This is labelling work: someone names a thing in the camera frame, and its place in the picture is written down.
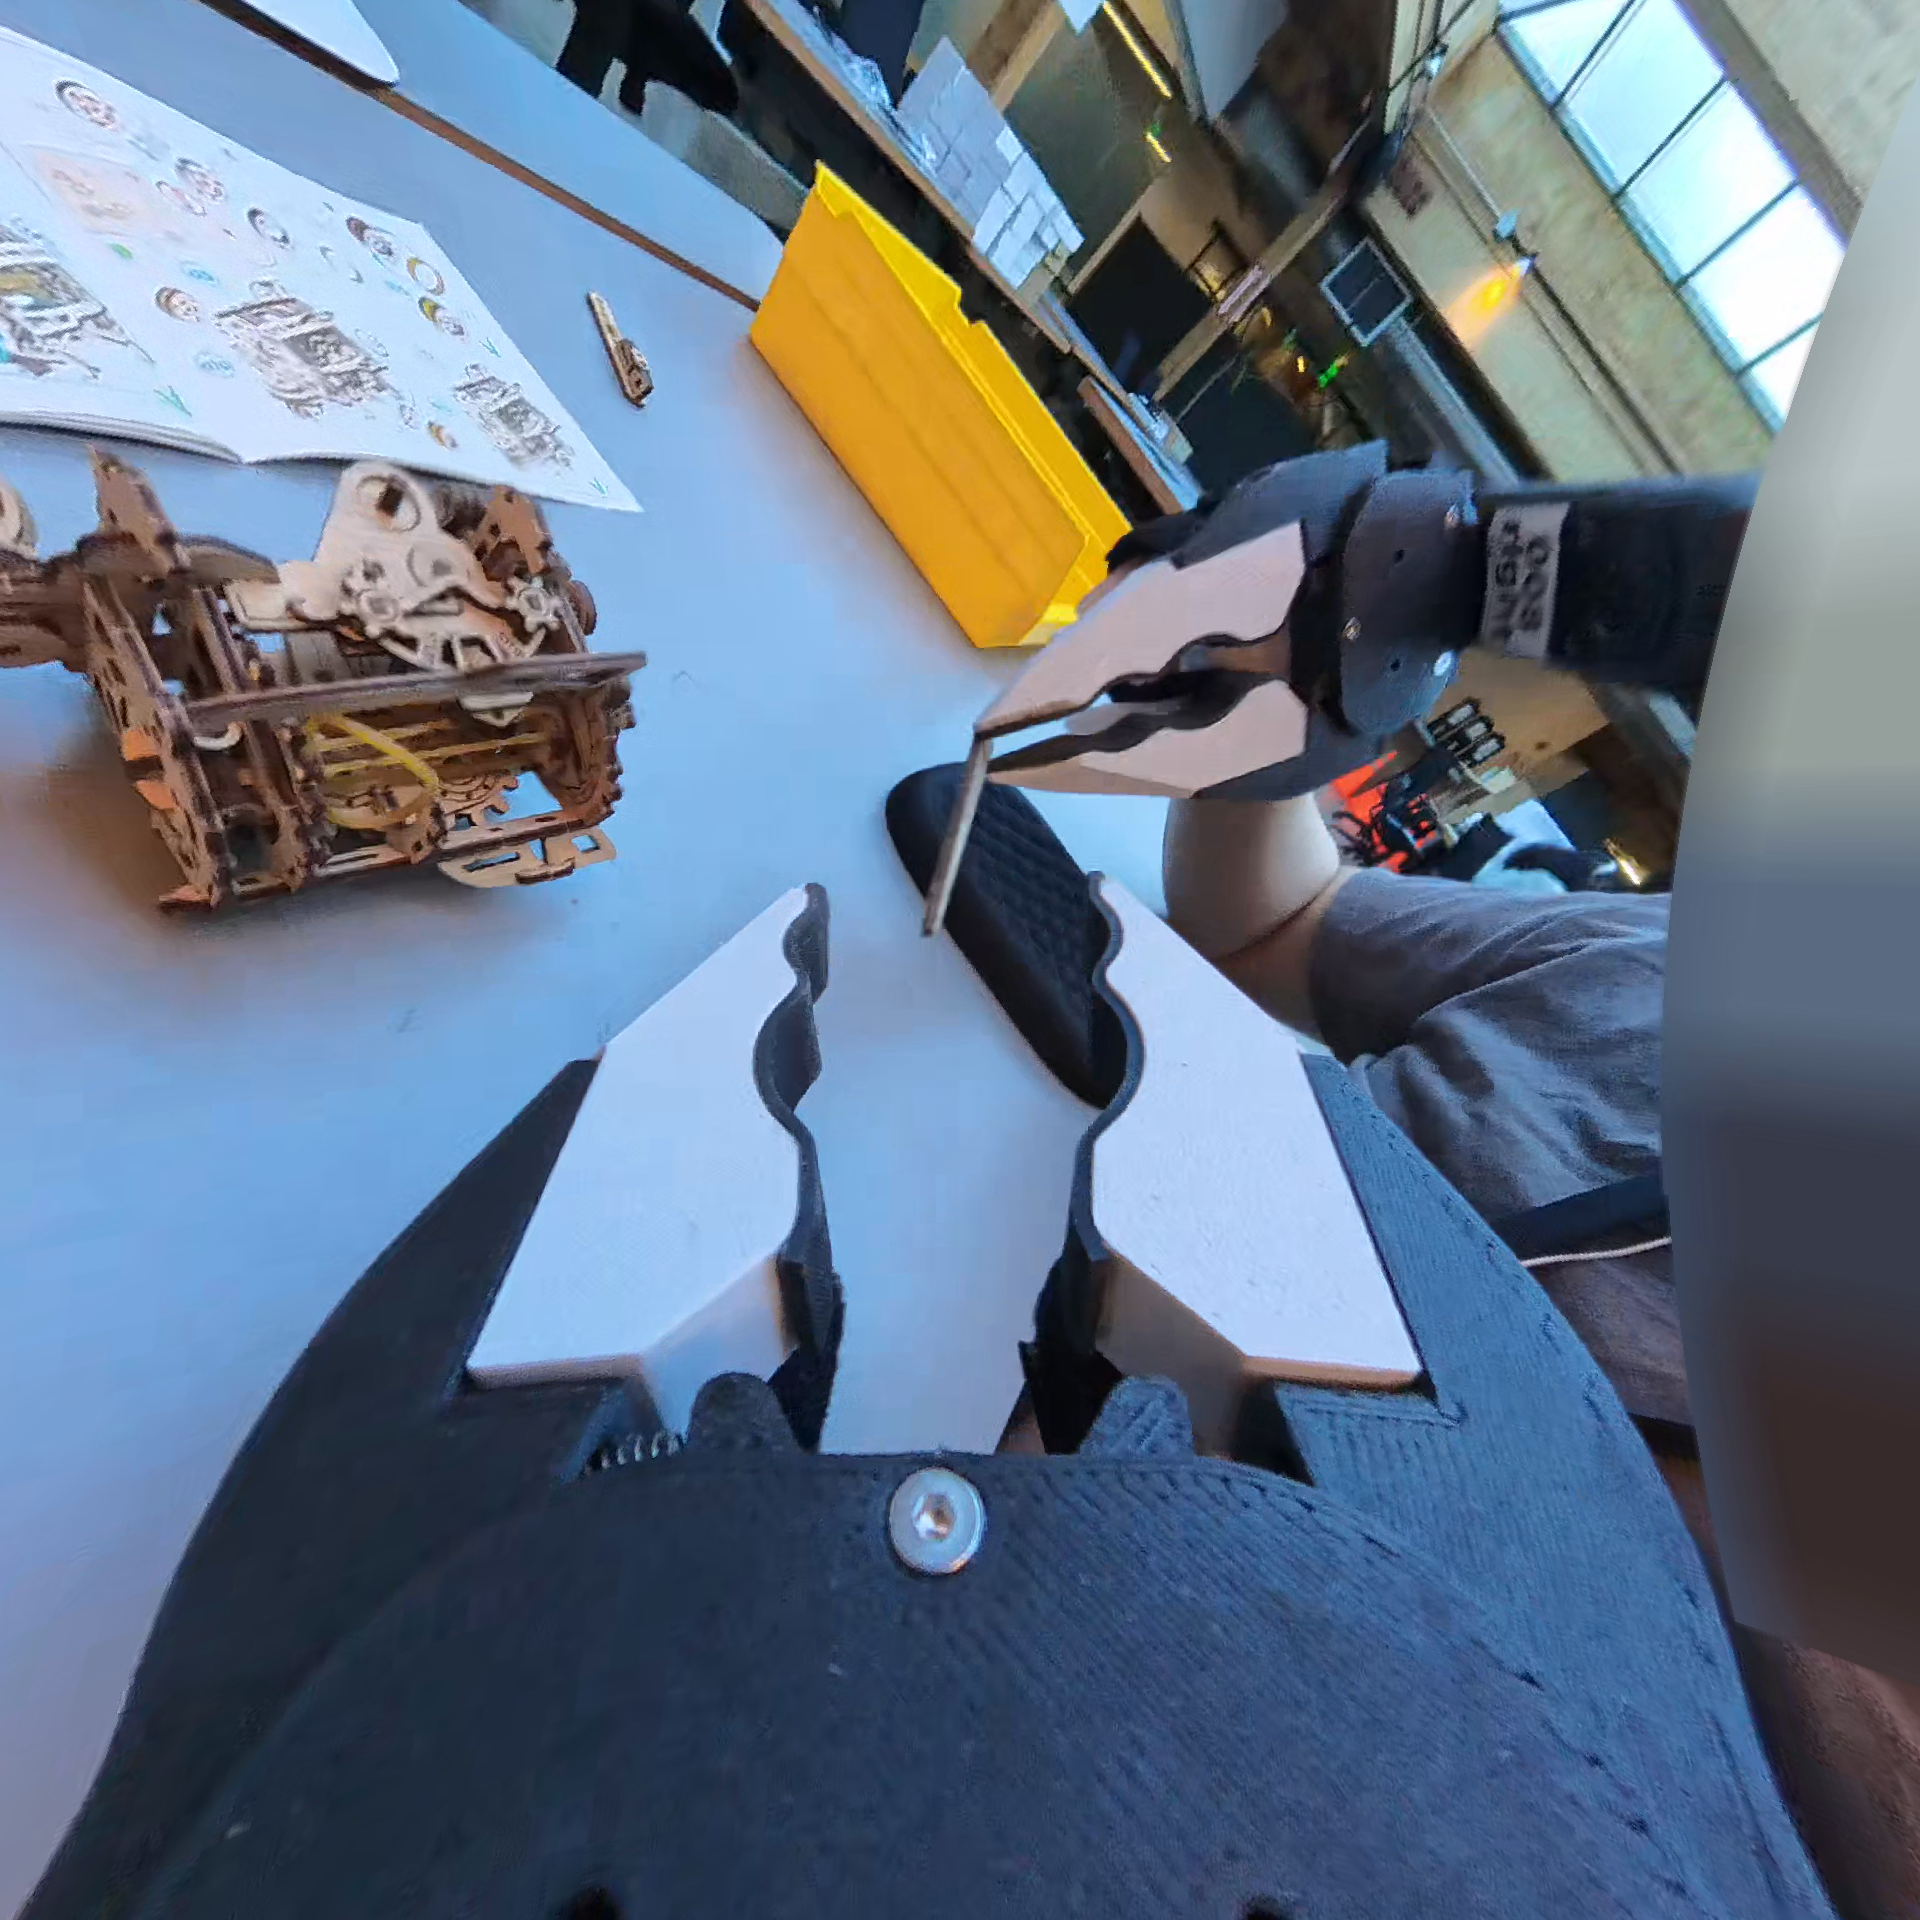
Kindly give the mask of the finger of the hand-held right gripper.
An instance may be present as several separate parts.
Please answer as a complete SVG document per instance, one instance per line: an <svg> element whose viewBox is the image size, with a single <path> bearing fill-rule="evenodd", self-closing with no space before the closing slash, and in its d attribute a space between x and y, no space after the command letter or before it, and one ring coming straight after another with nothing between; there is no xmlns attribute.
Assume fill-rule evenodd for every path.
<svg viewBox="0 0 1920 1920"><path fill-rule="evenodd" d="M973 723L996 738L1090 709L1119 682L1154 679L1197 643L1259 645L1286 624L1305 581L1294 519L1205 559L1153 559L1089 599Z"/></svg>
<svg viewBox="0 0 1920 1920"><path fill-rule="evenodd" d="M1294 762L1313 710L1285 679L1210 670L1154 699L1101 694L1052 733L991 754L991 783L1097 798L1193 800Z"/></svg>

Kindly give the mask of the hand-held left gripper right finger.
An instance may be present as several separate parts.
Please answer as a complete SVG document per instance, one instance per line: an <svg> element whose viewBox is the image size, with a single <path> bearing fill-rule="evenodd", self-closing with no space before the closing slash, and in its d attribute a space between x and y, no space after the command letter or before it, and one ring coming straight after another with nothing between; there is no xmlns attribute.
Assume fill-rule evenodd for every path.
<svg viewBox="0 0 1920 1920"><path fill-rule="evenodd" d="M1289 1030L1123 882L1094 875L1093 1045L1113 1090L1073 1164L1023 1343L1050 1453L1125 1378L1179 1388L1229 1453L1257 1391L1399 1394L1425 1360Z"/></svg>

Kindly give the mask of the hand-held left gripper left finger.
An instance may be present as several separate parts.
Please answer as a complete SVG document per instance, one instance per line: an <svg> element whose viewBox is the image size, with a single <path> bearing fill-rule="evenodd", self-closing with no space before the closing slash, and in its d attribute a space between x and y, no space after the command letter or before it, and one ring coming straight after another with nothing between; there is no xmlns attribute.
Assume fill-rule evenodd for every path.
<svg viewBox="0 0 1920 1920"><path fill-rule="evenodd" d="M476 1384L613 1378L683 1432L708 1380L754 1375L820 1444L845 1295L801 1102L827 972L827 893L801 884L613 1036L471 1346Z"/></svg>

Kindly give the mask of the thin wooden stick part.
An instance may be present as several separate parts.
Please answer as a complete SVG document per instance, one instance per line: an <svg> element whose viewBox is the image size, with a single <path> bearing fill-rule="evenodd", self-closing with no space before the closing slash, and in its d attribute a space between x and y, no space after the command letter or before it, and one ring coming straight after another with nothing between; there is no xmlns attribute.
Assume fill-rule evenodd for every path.
<svg viewBox="0 0 1920 1920"><path fill-rule="evenodd" d="M949 821L923 893L921 935L934 939L946 923L953 884L965 862L975 810L991 770L991 741L973 733L962 778L950 800Z"/></svg>

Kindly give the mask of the wooden mechanical model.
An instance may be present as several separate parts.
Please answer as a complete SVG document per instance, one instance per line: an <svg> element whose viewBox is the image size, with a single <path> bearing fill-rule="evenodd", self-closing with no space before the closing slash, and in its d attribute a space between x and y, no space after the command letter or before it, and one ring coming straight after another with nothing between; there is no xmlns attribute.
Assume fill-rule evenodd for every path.
<svg viewBox="0 0 1920 1920"><path fill-rule="evenodd" d="M645 654L511 487L350 464L309 559L177 528L92 452L98 519L38 549L4 482L4 668L82 676L179 884L162 912L430 867L476 888L605 864Z"/></svg>

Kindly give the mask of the person's right forearm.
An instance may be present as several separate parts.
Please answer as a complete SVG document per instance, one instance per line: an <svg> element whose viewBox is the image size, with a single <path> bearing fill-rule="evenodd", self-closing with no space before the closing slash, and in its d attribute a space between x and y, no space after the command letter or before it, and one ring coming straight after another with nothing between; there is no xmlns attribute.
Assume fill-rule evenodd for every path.
<svg viewBox="0 0 1920 1920"><path fill-rule="evenodd" d="M1212 960L1317 923L1348 875L1317 794L1167 805L1162 840L1165 919Z"/></svg>

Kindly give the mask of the black padded wrist rest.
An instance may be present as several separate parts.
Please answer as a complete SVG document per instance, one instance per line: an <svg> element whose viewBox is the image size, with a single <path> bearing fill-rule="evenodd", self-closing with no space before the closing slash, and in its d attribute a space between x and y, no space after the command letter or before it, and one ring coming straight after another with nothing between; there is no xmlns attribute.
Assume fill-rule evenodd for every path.
<svg viewBox="0 0 1920 1920"><path fill-rule="evenodd" d="M1113 925L1023 790L983 788L943 932L1052 1076L1105 1112L1130 1072L1126 1018L1105 979Z"/></svg>

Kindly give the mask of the person's grey shirt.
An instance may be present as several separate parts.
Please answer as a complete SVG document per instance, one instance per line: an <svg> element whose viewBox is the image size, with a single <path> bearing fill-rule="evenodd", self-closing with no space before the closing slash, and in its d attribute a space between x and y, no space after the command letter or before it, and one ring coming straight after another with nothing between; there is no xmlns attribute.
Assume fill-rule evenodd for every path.
<svg viewBox="0 0 1920 1920"><path fill-rule="evenodd" d="M1322 1043L1490 1223L1665 1158L1667 895L1515 895L1364 870L1322 919Z"/></svg>

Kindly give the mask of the yellow plastic bin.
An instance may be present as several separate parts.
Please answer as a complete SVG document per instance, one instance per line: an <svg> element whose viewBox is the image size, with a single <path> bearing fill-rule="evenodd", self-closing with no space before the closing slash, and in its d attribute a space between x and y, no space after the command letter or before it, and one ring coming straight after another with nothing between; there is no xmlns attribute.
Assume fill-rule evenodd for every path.
<svg viewBox="0 0 1920 1920"><path fill-rule="evenodd" d="M957 284L825 164L749 339L975 648L1075 621L1130 522Z"/></svg>

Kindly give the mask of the stack of white boxes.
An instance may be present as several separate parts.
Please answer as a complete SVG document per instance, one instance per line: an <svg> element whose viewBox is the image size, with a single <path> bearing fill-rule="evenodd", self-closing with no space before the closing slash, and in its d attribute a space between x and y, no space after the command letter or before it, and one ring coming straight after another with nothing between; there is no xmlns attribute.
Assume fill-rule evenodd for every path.
<svg viewBox="0 0 1920 1920"><path fill-rule="evenodd" d="M1055 275L1084 245L1038 158L949 38L939 38L899 102L929 175L998 277Z"/></svg>

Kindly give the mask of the large window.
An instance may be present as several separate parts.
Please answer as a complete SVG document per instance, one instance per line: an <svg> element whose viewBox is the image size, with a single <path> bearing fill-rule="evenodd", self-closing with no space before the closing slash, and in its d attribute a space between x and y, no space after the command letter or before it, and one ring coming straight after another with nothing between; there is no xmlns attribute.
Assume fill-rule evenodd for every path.
<svg viewBox="0 0 1920 1920"><path fill-rule="evenodd" d="M1845 240L1690 4L1502 4L1497 38L1747 402L1780 428Z"/></svg>

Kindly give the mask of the small wooden key part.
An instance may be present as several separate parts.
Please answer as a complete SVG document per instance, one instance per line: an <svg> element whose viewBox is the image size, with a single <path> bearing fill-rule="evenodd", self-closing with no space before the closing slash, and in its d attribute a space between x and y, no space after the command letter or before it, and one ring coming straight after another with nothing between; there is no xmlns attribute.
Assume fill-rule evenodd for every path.
<svg viewBox="0 0 1920 1920"><path fill-rule="evenodd" d="M609 364L625 400L639 410L657 390L657 376L636 341L617 323L611 302L598 293L585 294L591 324L609 355Z"/></svg>

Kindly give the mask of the illustrated instruction booklet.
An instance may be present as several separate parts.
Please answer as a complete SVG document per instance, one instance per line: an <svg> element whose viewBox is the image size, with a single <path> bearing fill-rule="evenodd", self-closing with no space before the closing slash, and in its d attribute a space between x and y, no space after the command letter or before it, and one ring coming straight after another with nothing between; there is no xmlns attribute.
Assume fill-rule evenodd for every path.
<svg viewBox="0 0 1920 1920"><path fill-rule="evenodd" d="M2 35L2 414L636 511L423 227Z"/></svg>

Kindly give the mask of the wall ventilation unit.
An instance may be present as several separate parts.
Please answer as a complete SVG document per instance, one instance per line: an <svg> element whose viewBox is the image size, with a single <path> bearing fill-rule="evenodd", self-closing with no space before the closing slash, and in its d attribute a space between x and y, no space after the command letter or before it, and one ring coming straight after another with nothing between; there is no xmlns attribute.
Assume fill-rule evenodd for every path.
<svg viewBox="0 0 1920 1920"><path fill-rule="evenodd" d="M1317 291L1357 348L1375 344L1412 307L1411 287L1372 237L1348 246Z"/></svg>

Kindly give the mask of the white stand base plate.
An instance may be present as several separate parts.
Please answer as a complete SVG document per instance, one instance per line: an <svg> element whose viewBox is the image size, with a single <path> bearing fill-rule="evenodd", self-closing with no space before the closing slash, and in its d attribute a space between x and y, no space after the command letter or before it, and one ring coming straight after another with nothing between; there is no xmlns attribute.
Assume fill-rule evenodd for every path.
<svg viewBox="0 0 1920 1920"><path fill-rule="evenodd" d="M303 53L324 58L356 80L391 90L398 61L375 26L355 3L238 3L254 20L293 38Z"/></svg>

